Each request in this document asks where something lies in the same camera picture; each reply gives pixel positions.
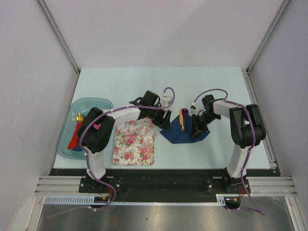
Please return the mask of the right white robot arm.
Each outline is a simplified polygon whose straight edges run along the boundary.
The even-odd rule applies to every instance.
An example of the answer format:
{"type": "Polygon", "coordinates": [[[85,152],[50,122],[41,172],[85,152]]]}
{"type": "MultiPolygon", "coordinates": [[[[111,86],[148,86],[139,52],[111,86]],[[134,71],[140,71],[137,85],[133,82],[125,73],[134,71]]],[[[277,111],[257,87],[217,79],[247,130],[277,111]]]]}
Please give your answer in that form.
{"type": "Polygon", "coordinates": [[[207,125],[216,119],[226,117],[230,120],[234,149],[224,170],[222,188],[227,193],[233,193],[244,182],[253,149],[266,137],[259,107],[256,104],[242,105],[225,99],[215,99],[213,95],[206,95],[202,103],[204,111],[192,115],[190,138],[199,138],[208,132],[207,125]]]}

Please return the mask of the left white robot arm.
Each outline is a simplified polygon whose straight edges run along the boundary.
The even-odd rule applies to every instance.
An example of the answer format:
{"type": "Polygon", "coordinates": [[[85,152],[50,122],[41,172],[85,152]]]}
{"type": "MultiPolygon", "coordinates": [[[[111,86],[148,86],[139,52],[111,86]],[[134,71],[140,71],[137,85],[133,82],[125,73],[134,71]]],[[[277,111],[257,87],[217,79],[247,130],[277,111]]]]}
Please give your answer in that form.
{"type": "Polygon", "coordinates": [[[91,177],[89,186],[95,192],[106,188],[103,176],[106,169],[103,163],[103,150],[109,143],[115,127],[143,118],[151,119],[160,129],[170,129],[171,111],[168,109],[175,100],[175,92],[171,87],[163,91],[163,96],[146,91],[143,97],[130,101],[126,106],[101,110],[91,108],[77,132],[80,148],[85,152],[87,170],[91,177]]]}

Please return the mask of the dark blue paper napkin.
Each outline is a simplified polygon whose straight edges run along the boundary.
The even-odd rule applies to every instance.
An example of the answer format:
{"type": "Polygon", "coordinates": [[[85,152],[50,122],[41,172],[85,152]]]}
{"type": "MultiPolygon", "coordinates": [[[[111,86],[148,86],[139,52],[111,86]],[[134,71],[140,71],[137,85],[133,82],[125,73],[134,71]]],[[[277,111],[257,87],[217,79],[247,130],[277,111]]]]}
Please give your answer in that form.
{"type": "Polygon", "coordinates": [[[179,122],[179,115],[170,123],[170,130],[161,130],[160,134],[172,144],[186,144],[186,143],[196,143],[204,140],[207,136],[198,137],[197,139],[190,139],[190,133],[192,129],[192,117],[188,116],[184,119],[185,130],[181,131],[181,126],[179,122]]]}

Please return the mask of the purple metal spoon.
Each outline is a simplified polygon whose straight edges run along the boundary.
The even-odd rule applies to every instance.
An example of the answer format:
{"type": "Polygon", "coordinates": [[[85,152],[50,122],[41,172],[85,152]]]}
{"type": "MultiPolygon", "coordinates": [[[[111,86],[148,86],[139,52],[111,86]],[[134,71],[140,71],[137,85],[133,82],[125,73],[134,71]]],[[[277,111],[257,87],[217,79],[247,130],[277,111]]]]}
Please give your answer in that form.
{"type": "Polygon", "coordinates": [[[188,109],[186,109],[186,108],[183,108],[183,109],[182,109],[182,116],[183,116],[184,118],[187,118],[187,117],[189,116],[189,111],[188,111],[188,109]]]}

